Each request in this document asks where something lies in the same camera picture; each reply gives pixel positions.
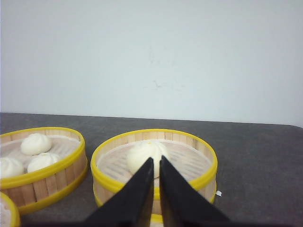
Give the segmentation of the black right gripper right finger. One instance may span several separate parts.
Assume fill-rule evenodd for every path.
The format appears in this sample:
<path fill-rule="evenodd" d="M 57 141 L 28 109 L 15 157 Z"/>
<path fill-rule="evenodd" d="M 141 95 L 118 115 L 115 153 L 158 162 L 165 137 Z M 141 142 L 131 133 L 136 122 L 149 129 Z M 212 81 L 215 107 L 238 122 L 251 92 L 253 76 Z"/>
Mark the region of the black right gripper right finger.
<path fill-rule="evenodd" d="M 160 161 L 160 204 L 165 227 L 235 227 L 166 159 Z"/>

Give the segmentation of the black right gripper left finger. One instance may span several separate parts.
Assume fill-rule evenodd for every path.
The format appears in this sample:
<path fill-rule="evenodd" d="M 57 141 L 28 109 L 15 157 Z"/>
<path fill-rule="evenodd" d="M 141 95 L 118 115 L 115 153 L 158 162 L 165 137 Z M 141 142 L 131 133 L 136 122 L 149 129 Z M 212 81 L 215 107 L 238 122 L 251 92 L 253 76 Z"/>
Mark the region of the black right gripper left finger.
<path fill-rule="evenodd" d="M 128 183 L 92 213 L 90 227 L 148 227 L 154 195 L 154 164 L 148 158 Z"/>

